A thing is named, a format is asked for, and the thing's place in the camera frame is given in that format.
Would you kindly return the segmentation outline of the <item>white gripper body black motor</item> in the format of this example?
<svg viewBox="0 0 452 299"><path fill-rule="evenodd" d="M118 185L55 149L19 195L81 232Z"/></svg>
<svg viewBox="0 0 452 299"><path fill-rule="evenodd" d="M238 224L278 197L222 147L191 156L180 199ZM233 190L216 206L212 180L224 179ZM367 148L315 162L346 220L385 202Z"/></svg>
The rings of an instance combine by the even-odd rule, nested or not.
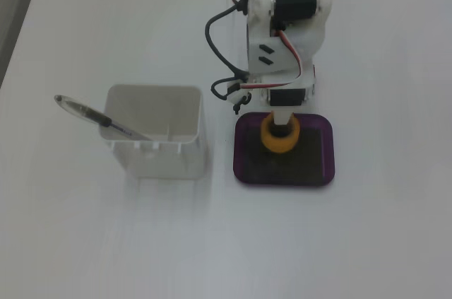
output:
<svg viewBox="0 0 452 299"><path fill-rule="evenodd" d="M295 80L284 86L258 90L256 92L258 103L267 108L303 105L314 95L316 69L313 64L304 64L302 70L302 76L298 79L296 79L299 73L297 67L257 75L256 80L262 84L281 84Z"/></svg>

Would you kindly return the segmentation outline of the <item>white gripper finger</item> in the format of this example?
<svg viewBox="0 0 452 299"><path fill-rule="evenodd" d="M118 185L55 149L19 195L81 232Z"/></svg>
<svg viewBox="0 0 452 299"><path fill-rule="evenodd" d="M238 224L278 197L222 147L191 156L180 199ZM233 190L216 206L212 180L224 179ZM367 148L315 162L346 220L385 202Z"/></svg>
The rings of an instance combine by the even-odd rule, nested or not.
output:
<svg viewBox="0 0 452 299"><path fill-rule="evenodd" d="M293 111L291 110L275 110L273 112L273 122L277 126L287 126L291 121Z"/></svg>

